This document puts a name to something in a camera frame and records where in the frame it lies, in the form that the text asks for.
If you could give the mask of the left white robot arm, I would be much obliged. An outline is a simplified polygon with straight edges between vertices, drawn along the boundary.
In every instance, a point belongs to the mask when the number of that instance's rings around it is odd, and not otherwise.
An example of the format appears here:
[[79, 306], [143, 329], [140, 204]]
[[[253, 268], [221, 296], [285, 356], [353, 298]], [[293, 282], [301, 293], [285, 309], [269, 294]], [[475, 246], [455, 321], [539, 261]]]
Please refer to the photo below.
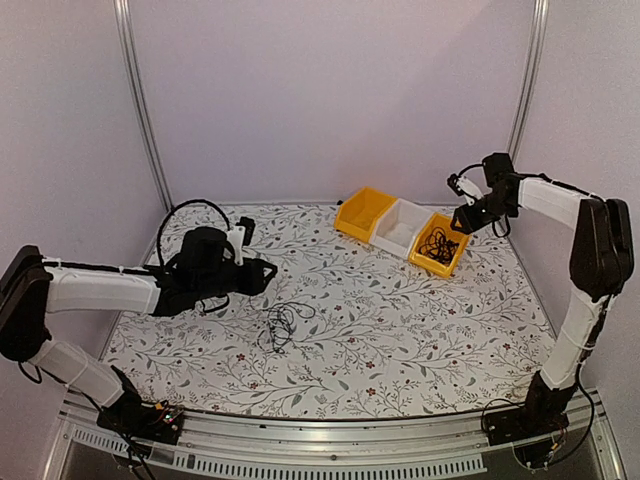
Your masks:
[[133, 268], [64, 262], [24, 246], [1, 278], [1, 354], [53, 375], [109, 409], [126, 433], [141, 433], [149, 415], [132, 383], [81, 348], [53, 339], [46, 317], [65, 311], [172, 317], [210, 298], [259, 295], [278, 269], [244, 254], [250, 237], [242, 226], [197, 227], [170, 259]]

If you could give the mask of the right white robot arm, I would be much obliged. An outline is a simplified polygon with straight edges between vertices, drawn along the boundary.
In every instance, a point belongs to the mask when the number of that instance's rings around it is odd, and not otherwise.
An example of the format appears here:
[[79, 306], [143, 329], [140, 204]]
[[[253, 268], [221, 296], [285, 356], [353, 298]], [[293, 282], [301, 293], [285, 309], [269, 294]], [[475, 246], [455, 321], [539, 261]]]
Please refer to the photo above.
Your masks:
[[482, 193], [470, 179], [452, 174], [447, 184], [465, 203], [456, 208], [451, 228], [474, 233], [521, 209], [542, 214], [570, 228], [572, 282], [569, 306], [556, 344], [539, 376], [549, 391], [574, 387], [579, 366], [590, 356], [614, 299], [634, 268], [627, 204], [605, 200], [542, 175], [504, 173]]

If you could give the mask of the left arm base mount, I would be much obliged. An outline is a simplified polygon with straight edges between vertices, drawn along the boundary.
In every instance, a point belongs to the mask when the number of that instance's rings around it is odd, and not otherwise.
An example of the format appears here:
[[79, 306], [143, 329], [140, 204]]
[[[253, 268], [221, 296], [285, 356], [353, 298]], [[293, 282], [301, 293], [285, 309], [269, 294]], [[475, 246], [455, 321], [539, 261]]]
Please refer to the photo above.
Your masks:
[[183, 429], [184, 412], [182, 406], [166, 401], [147, 404], [121, 399], [100, 411], [97, 425], [126, 436], [176, 445]]

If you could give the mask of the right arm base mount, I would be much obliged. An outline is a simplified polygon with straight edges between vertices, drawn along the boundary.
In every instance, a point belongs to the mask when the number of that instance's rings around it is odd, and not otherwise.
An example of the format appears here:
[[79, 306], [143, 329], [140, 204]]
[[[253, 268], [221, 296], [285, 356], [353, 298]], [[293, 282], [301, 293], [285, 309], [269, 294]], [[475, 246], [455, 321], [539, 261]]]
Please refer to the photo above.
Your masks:
[[564, 413], [537, 418], [525, 403], [508, 398], [490, 400], [482, 409], [480, 426], [490, 446], [510, 445], [525, 469], [547, 469], [568, 439]]

